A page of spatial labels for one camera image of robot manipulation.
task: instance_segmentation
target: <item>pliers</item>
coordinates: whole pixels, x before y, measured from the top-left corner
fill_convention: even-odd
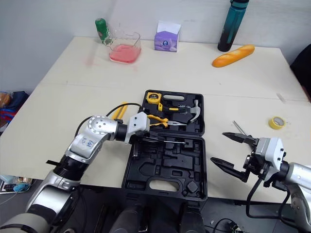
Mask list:
[[[158,116],[154,116],[154,115],[147,115],[147,117],[149,119],[154,119],[154,120],[158,120],[160,121],[159,123],[156,124],[151,124],[150,126],[159,126],[159,125],[163,125],[165,128],[167,128],[169,125],[187,125],[184,123],[180,123],[178,121],[173,121],[173,120],[168,120],[167,118],[160,118]]]

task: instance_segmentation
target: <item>black cable tie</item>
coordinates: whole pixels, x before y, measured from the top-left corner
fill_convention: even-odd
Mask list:
[[[55,162],[55,161],[52,161],[52,160],[48,160],[48,161],[46,161],[45,163],[46,163],[46,164],[51,164],[51,165],[54,165],[54,166],[60,165],[60,163]]]

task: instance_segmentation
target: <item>bread loaf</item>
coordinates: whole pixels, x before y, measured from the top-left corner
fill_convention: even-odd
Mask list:
[[[219,57],[217,57],[212,65],[214,67],[224,67],[226,65],[229,65],[231,63],[234,63],[250,54],[252,54],[255,50],[254,45],[244,45],[237,50],[233,50],[229,53],[223,54]]]

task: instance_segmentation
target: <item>tissue box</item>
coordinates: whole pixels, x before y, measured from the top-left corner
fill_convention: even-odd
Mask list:
[[[177,52],[181,25],[159,21],[155,34],[155,50]]]

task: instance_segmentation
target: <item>white table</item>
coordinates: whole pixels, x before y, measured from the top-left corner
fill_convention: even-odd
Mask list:
[[[1,136],[1,173],[44,179],[53,169],[45,162],[60,160],[82,119],[106,114],[122,101],[141,103],[147,89],[204,95],[209,197],[245,200],[256,180],[251,175],[245,184],[210,161],[219,157],[242,169],[248,146],[221,134],[237,132],[233,120],[255,137],[281,137],[288,162],[310,164],[311,105],[280,49],[256,47],[239,62],[212,67],[220,54],[216,45],[179,43],[178,53],[172,53],[142,41],[138,60],[124,65],[111,62],[97,39],[75,37]],[[125,122],[136,112],[128,107]],[[284,129],[268,126],[275,115],[287,120]],[[130,145],[106,142],[82,183],[121,187],[129,151]],[[281,202],[284,196],[261,187],[254,200]]]

